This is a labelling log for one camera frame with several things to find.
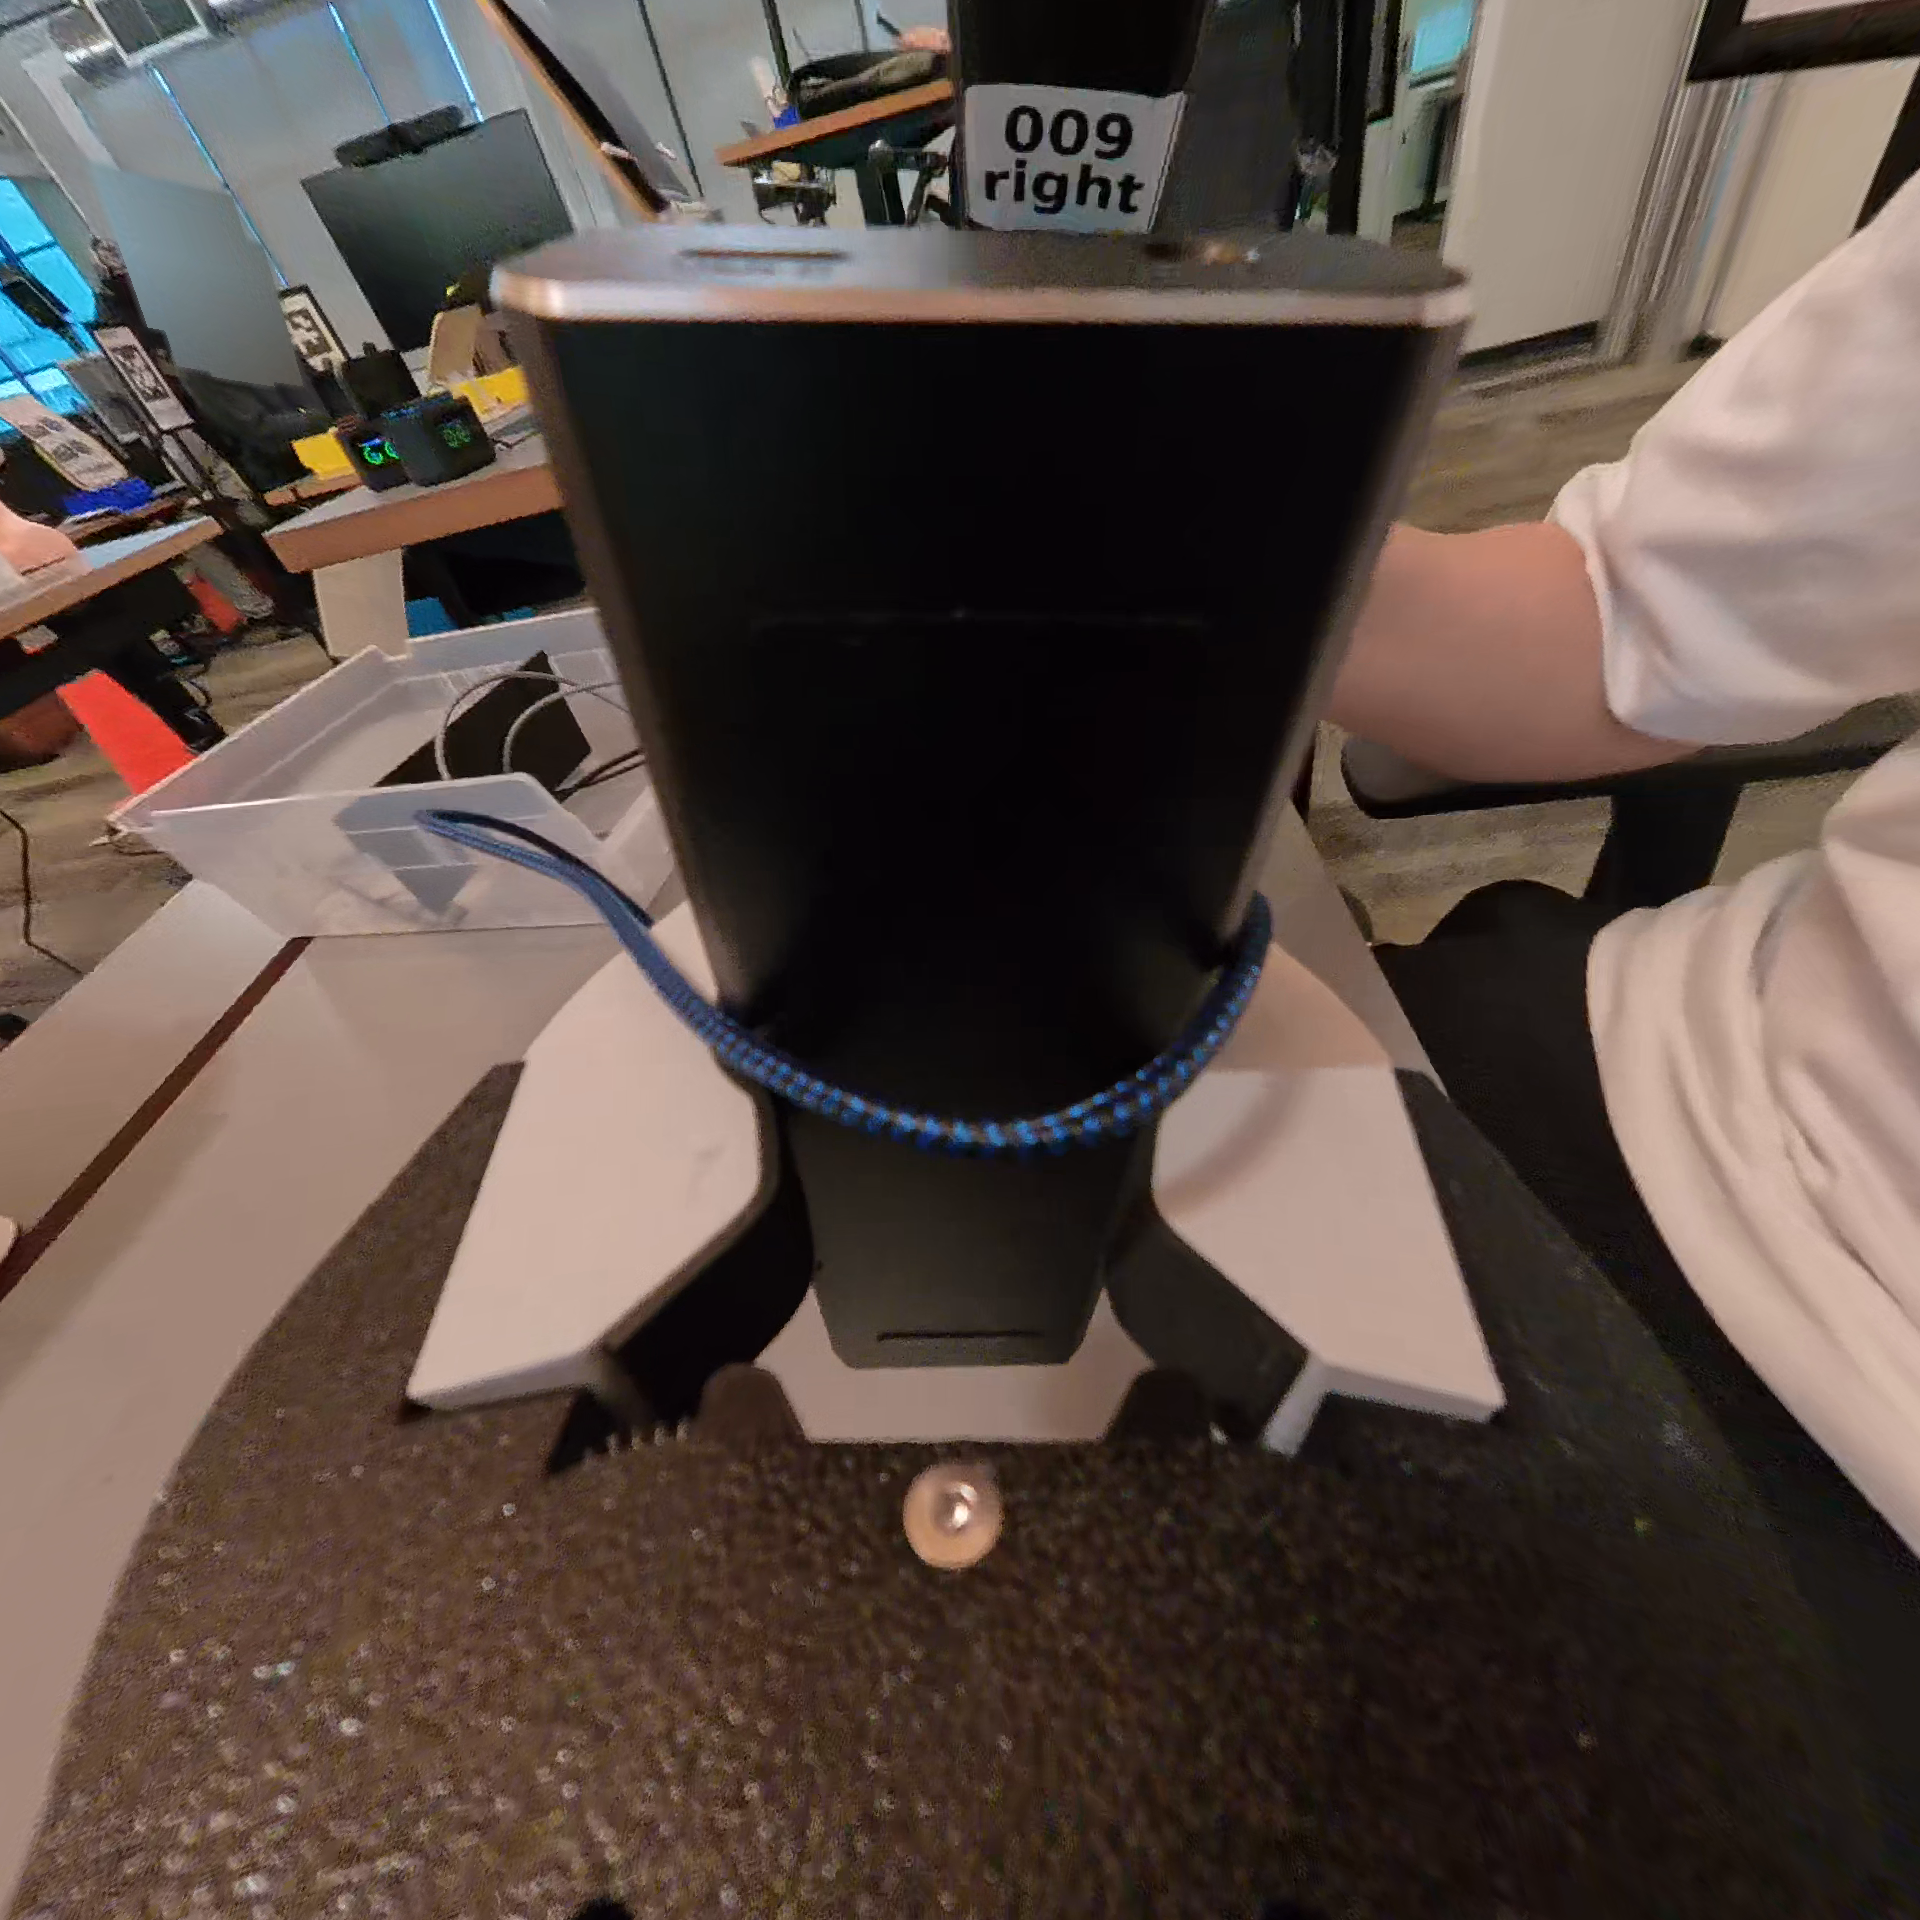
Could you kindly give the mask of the clear plastic bin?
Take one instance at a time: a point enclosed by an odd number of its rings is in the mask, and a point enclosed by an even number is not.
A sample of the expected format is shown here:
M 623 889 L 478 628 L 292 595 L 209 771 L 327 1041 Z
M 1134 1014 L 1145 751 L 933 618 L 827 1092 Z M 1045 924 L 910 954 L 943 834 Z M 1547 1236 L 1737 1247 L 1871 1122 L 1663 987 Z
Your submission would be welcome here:
M 589 760 L 558 795 L 527 773 L 380 788 L 424 743 L 430 697 L 546 649 Z M 284 937 L 585 924 L 571 889 L 418 828 L 427 810 L 540 834 L 653 903 L 673 852 L 601 614 L 574 606 L 361 649 L 112 812 Z

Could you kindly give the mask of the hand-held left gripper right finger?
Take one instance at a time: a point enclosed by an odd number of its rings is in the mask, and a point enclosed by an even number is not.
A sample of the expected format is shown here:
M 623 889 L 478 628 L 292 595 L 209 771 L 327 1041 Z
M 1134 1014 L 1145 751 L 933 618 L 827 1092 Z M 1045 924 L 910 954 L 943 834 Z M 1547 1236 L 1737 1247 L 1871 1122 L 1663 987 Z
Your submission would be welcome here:
M 1272 1451 L 1337 1400 L 1476 1427 L 1505 1406 L 1396 1066 L 1280 944 L 1158 1117 L 1106 1302 L 1219 1431 Z

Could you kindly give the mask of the black multiport usb hub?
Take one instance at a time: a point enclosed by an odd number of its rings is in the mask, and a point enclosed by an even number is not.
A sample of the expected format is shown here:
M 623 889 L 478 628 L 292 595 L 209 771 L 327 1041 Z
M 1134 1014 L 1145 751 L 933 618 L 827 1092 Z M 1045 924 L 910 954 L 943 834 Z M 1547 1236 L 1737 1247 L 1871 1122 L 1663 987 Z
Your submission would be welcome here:
M 831 1347 L 1063 1362 L 1261 974 L 1258 859 L 1467 272 L 658 224 L 495 304 Z

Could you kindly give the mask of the black device green lights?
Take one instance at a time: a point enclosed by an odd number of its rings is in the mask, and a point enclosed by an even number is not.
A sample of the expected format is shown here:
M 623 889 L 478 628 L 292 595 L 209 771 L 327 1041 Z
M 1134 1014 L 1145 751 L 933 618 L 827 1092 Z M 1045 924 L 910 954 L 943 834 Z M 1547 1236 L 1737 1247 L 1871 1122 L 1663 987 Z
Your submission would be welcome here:
M 371 495 L 443 486 L 499 462 L 495 438 L 462 396 L 418 396 L 380 414 L 339 417 L 334 442 Z

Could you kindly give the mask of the person's right forearm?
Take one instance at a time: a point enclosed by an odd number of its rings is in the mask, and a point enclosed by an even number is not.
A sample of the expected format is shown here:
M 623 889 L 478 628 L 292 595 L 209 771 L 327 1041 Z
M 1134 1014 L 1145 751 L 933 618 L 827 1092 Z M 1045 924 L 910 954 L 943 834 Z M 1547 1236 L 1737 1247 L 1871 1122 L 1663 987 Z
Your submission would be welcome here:
M 1393 528 L 1326 720 L 1458 783 L 1577 783 L 1692 757 L 1611 712 L 1597 589 L 1553 524 Z

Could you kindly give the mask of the black monitor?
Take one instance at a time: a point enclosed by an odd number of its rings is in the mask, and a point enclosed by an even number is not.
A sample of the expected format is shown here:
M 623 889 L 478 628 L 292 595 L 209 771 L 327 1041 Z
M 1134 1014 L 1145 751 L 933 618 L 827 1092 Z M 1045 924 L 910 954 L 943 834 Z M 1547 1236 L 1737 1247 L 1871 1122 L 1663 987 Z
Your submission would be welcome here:
M 523 109 L 366 166 L 299 181 L 392 349 L 427 347 L 445 292 L 490 288 L 502 260 L 574 219 Z

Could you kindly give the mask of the orange traffic cone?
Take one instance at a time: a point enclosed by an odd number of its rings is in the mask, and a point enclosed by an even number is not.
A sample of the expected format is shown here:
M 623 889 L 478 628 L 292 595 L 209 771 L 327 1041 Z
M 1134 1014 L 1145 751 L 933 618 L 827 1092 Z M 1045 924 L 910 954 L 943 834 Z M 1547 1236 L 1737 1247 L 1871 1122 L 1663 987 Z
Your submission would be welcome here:
M 61 700 L 133 796 L 148 795 L 194 760 L 189 742 L 102 668 L 61 684 Z

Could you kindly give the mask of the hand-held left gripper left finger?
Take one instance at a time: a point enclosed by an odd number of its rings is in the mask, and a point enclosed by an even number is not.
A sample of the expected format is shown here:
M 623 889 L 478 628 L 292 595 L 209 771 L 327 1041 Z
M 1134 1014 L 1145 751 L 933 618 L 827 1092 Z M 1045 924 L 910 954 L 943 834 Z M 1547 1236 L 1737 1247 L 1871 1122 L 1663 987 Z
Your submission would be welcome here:
M 408 1404 L 585 1392 L 655 1427 L 612 1347 L 770 1204 L 769 1122 L 631 959 L 527 1047 Z

